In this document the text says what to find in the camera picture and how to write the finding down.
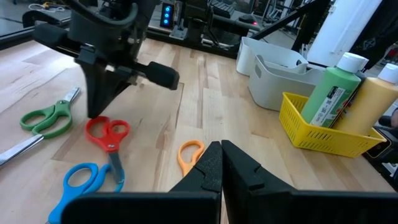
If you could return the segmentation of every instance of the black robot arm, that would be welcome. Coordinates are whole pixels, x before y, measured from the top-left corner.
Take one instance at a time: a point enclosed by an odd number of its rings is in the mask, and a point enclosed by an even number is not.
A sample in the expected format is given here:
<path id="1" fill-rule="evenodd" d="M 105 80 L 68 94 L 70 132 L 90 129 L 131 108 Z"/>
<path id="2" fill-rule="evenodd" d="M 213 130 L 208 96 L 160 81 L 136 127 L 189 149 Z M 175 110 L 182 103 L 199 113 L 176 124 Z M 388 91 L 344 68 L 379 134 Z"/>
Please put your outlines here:
<path id="1" fill-rule="evenodd" d="M 98 12 L 76 0 L 64 0 L 72 10 L 70 30 L 42 24 L 34 40 L 75 58 L 86 78 L 88 117 L 95 118 L 137 76 L 176 90 L 179 74 L 151 62 L 137 62 L 139 49 L 158 0 L 105 0 Z"/>

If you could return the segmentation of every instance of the yellow bottle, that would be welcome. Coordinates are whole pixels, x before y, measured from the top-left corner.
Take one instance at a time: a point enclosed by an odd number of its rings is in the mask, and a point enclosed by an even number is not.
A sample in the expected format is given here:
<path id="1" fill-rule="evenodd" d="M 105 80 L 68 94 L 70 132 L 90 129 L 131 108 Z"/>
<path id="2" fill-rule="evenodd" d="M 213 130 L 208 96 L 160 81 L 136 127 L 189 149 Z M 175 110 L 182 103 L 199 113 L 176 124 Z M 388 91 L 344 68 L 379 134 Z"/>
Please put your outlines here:
<path id="1" fill-rule="evenodd" d="M 352 105 L 347 105 L 332 128 L 368 135 L 376 121 L 398 98 L 397 83 L 398 66 L 387 64 L 377 78 L 365 80 Z"/>

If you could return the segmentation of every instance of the red scissors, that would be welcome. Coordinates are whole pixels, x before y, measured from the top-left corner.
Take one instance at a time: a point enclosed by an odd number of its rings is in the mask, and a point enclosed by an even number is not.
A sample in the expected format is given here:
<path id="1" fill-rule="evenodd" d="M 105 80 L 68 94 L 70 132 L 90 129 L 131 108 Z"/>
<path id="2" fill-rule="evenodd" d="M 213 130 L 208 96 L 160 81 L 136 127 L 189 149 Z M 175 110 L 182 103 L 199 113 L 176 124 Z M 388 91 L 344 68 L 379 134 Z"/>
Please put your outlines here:
<path id="1" fill-rule="evenodd" d="M 96 123 L 104 122 L 102 127 L 103 135 L 99 138 L 94 137 L 90 134 L 90 129 L 92 125 Z M 115 126 L 124 126 L 125 130 L 121 133 L 116 133 L 113 131 Z M 86 124 L 86 138 L 95 144 L 102 147 L 105 152 L 109 155 L 109 164 L 111 165 L 112 175 L 116 183 L 121 183 L 124 181 L 124 171 L 119 157 L 119 145 L 124 137 L 129 134 L 130 125 L 129 123 L 121 120 L 109 121 L 108 117 L 99 116 L 95 119 L 91 119 Z"/>

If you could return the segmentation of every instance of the orange scissors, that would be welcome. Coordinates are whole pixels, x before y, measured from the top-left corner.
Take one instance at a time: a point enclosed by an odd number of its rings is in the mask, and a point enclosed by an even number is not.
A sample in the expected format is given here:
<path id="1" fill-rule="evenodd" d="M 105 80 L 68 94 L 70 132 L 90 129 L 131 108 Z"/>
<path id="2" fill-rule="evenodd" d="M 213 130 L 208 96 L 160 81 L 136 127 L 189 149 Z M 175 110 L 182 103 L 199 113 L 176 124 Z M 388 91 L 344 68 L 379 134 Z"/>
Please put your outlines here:
<path id="1" fill-rule="evenodd" d="M 92 125 L 101 122 L 104 122 L 103 135 L 99 138 L 94 137 L 90 134 L 90 128 Z M 126 129 L 121 133 L 114 132 L 113 128 L 118 125 L 124 126 Z M 91 119 L 86 124 L 86 138 L 102 147 L 108 153 L 113 178 L 119 184 L 124 181 L 124 171 L 119 157 L 119 145 L 122 139 L 129 134 L 129 131 L 129 123 L 121 120 L 109 121 L 109 118 L 105 116 Z"/>
<path id="2" fill-rule="evenodd" d="M 199 146 L 199 149 L 197 149 L 193 153 L 190 163 L 184 162 L 184 160 L 181 158 L 181 152 L 188 146 Z M 200 159 L 200 157 L 204 153 L 204 151 L 205 151 L 205 145 L 203 142 L 201 142 L 199 140 L 187 141 L 180 147 L 180 149 L 178 150 L 177 159 L 178 159 L 178 163 L 180 164 L 180 167 L 182 170 L 182 175 L 184 177 L 191 171 L 192 167 L 198 162 L 198 160 Z"/>

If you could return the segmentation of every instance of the blue scissors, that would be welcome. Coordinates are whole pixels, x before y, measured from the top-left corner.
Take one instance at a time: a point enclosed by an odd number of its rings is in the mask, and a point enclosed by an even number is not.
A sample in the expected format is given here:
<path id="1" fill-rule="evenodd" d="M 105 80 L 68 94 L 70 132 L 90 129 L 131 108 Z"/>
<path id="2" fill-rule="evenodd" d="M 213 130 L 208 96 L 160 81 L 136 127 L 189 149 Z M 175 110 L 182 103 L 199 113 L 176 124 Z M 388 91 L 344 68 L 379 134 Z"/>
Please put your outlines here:
<path id="1" fill-rule="evenodd" d="M 81 169 L 90 169 L 91 177 L 82 185 L 78 187 L 72 187 L 68 184 L 70 177 Z M 77 198 L 83 194 L 89 194 L 92 192 L 96 192 L 101 188 L 102 184 L 105 182 L 105 175 L 107 172 L 111 171 L 111 166 L 109 164 L 105 164 L 101 170 L 98 172 L 98 166 L 94 163 L 86 162 L 82 164 L 78 164 L 75 167 L 72 167 L 65 178 L 63 179 L 63 195 L 61 201 L 55 207 L 54 210 L 49 215 L 49 220 L 47 223 L 50 224 L 59 224 L 61 223 L 61 214 L 63 209 L 71 202 L 73 199 Z M 124 183 L 124 173 L 122 173 L 123 181 L 118 184 L 115 189 L 115 192 L 120 192 L 123 188 Z"/>

